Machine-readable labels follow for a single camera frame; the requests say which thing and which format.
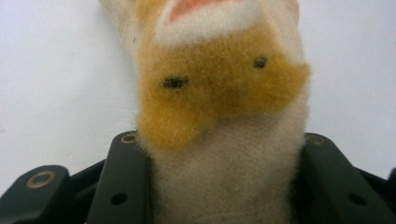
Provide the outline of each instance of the puppet mouth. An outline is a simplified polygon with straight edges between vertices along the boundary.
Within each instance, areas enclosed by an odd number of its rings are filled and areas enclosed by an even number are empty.
[[[158,19],[154,39],[173,47],[198,44],[246,30],[260,15],[256,0],[171,0]]]

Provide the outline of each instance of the orange fur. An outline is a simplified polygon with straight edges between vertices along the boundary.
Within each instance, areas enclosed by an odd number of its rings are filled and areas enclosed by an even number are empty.
[[[264,22],[173,48],[153,41],[154,27],[148,24],[138,50],[137,125],[145,148],[182,149],[219,120],[279,112],[301,92],[309,74],[307,64],[288,61]],[[268,62],[255,68],[261,56]],[[189,83],[166,89],[167,77],[187,77]]]

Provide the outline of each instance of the metal grommet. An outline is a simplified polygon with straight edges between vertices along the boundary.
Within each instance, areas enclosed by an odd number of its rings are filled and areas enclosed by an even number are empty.
[[[124,144],[132,144],[137,141],[136,133],[127,133],[121,138],[121,142]]]
[[[39,189],[48,185],[56,177],[56,173],[53,171],[42,171],[38,174],[33,175],[26,182],[26,187],[29,189]]]
[[[323,138],[321,138],[320,136],[317,136],[317,135],[313,135],[313,134],[309,134],[306,137],[306,140],[308,142],[310,142],[314,145],[318,145],[318,146],[324,145],[326,143],[326,141]]]

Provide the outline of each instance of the black eye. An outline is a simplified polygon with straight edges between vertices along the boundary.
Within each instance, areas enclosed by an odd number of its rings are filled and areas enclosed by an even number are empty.
[[[163,86],[166,89],[180,89],[183,85],[189,84],[187,77],[167,77],[163,81]]]
[[[253,66],[255,68],[264,68],[265,65],[267,64],[267,61],[268,61],[267,58],[265,58],[264,56],[260,56],[254,61]]]

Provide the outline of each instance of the fuzzy fabric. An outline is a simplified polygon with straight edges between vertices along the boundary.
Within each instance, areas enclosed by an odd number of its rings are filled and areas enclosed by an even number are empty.
[[[101,0],[138,74],[155,223],[288,223],[309,66],[294,0]]]

